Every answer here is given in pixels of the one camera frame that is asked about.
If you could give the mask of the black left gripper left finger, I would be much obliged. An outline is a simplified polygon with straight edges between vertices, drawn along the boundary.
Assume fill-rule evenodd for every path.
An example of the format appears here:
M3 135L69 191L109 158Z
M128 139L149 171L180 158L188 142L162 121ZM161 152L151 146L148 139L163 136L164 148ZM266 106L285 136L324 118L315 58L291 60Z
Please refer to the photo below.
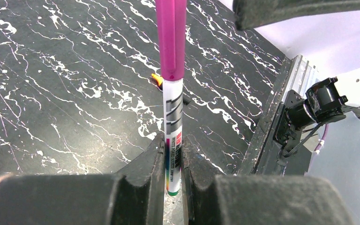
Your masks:
M164 215L165 143L110 174L0 178L0 225L160 225Z

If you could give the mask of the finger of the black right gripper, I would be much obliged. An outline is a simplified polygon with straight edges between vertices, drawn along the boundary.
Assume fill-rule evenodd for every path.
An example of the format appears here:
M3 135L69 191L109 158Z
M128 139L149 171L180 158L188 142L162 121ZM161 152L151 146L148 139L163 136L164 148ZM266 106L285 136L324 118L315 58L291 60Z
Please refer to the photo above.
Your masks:
M281 22L295 17L360 10L360 0L234 0L237 30Z

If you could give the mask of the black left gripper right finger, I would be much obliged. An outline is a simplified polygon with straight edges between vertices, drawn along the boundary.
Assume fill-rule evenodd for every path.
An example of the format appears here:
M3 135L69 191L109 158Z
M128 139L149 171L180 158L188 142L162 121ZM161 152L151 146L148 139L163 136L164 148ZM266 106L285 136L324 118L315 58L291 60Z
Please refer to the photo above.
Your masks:
M327 180L304 176L226 175L182 141L183 216L187 225L352 225Z

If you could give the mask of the magenta pen cap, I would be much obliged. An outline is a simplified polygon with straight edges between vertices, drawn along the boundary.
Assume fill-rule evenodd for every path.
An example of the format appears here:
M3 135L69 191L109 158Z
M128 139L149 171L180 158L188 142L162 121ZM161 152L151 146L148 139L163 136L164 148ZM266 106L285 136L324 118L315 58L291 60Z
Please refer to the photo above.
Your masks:
M187 1L155 3L161 75L167 81L177 81L184 77Z

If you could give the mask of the black orange highlighter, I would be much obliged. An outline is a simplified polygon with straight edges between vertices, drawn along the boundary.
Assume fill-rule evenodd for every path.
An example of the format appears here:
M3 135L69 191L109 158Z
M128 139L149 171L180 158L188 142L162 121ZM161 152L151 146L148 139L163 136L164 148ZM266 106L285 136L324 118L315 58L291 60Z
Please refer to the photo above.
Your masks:
M157 84L157 87L159 88L159 90L163 91L163 82L164 82L163 77L161 77L157 74L151 74L151 77ZM190 103L191 103L191 98L183 92L183 104L188 105Z

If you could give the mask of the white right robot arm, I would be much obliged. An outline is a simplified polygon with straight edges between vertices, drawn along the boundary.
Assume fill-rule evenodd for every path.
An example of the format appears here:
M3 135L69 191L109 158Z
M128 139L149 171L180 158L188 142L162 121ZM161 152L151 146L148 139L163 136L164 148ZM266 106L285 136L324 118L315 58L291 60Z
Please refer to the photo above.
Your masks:
M246 30L295 17L360 10L360 0L235 0L237 30ZM292 156L321 126L340 121L360 108L360 69L313 84L306 99L284 107L274 139L282 156Z

